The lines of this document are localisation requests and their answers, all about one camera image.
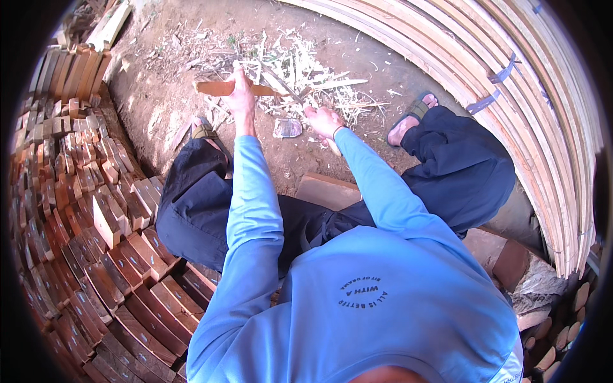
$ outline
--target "navy blue pants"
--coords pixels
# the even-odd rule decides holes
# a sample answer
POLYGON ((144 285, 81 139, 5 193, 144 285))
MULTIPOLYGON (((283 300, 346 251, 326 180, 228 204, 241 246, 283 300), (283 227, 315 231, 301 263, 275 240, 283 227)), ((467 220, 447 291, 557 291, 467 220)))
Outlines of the navy blue pants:
MULTIPOLYGON (((429 212, 463 237, 494 217, 515 184, 513 163, 502 144, 475 120, 445 107, 429 110, 409 129, 402 147, 422 163, 402 175, 429 212)), ((205 139, 190 140, 166 177, 156 227, 178 257, 221 272, 228 250, 226 226, 232 180, 225 180, 222 152, 205 139)), ((279 195, 285 242, 279 275, 313 246, 355 226, 375 226, 364 201, 341 211, 279 195)))

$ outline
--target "plastic strap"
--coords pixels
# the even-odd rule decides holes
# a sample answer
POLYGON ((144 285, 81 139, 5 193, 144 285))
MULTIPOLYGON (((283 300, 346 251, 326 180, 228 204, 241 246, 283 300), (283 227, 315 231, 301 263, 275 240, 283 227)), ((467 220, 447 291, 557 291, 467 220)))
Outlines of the plastic strap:
POLYGON ((501 83, 505 81, 507 77, 510 76, 513 68, 517 69, 517 73, 519 73, 519 75, 523 77, 522 73, 519 71, 519 68, 516 66, 516 64, 521 64, 522 62, 519 60, 515 60, 516 58, 517 55, 515 54, 515 52, 513 52, 513 54, 511 55, 511 59, 509 59, 509 65, 497 74, 490 76, 487 79, 490 80, 492 84, 501 83))
POLYGON ((492 93, 490 96, 467 106, 466 110, 468 110, 468 113, 470 113, 471 115, 475 115, 483 109, 487 108, 490 104, 494 103, 494 101, 498 99, 498 96, 500 96, 500 90, 496 89, 494 93, 492 93))

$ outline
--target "blue sleeve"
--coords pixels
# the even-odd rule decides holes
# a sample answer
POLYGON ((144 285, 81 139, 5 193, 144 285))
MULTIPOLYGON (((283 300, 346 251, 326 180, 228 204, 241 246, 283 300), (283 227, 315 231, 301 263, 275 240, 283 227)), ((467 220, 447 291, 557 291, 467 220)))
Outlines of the blue sleeve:
POLYGON ((459 240, 449 226, 428 213, 422 200, 402 178, 351 130, 338 131, 335 141, 377 228, 404 239, 431 238, 457 245, 459 240))
POLYGON ((189 342, 189 381, 208 379, 247 320, 270 307, 279 283, 283 219, 256 137, 234 142, 233 185, 223 277, 189 342))

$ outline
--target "sandal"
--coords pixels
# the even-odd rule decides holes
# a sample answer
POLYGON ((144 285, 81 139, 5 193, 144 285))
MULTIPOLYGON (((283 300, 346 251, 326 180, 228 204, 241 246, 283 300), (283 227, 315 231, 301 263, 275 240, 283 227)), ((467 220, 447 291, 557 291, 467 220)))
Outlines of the sandal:
POLYGON ((226 148, 224 143, 219 139, 217 132, 213 130, 213 127, 208 122, 206 117, 197 117, 200 119, 201 124, 194 128, 194 124, 191 126, 191 137, 194 138, 194 133, 198 136, 197 138, 204 138, 205 140, 213 140, 220 148, 221 152, 226 155, 228 158, 228 171, 231 171, 234 168, 234 159, 230 154, 230 151, 226 148))
POLYGON ((438 100, 438 98, 436 97, 436 95, 430 91, 423 91, 421 92, 421 94, 419 96, 417 96, 415 98, 415 100, 413 100, 413 102, 411 103, 411 105, 409 105, 409 107, 406 109, 405 113, 400 117, 400 119, 398 121, 396 121, 396 123, 394 125, 392 125, 391 128, 389 128, 389 131, 387 132, 387 136, 385 138, 385 141, 387 142, 387 144, 393 148, 399 148, 399 146, 394 146, 392 144, 389 143, 389 141, 387 140, 387 137, 389 136, 389 133, 398 125, 400 124, 400 122, 411 116, 414 117, 418 123, 421 123, 421 119, 425 116, 426 112, 430 110, 430 108, 428 108, 428 104, 426 104, 423 99, 426 95, 431 94, 434 96, 435 99, 438 100))

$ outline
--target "hand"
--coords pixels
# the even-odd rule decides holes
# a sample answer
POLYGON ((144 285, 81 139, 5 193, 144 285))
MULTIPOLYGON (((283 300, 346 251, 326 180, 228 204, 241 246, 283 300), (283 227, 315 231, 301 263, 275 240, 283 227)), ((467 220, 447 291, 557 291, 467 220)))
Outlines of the hand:
POLYGON ((222 97, 228 105, 236 123, 236 136, 253 135, 257 137, 254 120, 256 117, 256 99, 251 90, 251 81, 242 68, 234 70, 227 78, 234 82, 234 91, 230 96, 222 97))
POLYGON ((343 118, 335 111, 326 107, 315 108, 308 106, 305 108, 305 116, 308 118, 311 127, 317 132, 322 140, 334 141, 334 133, 341 126, 345 126, 343 118))

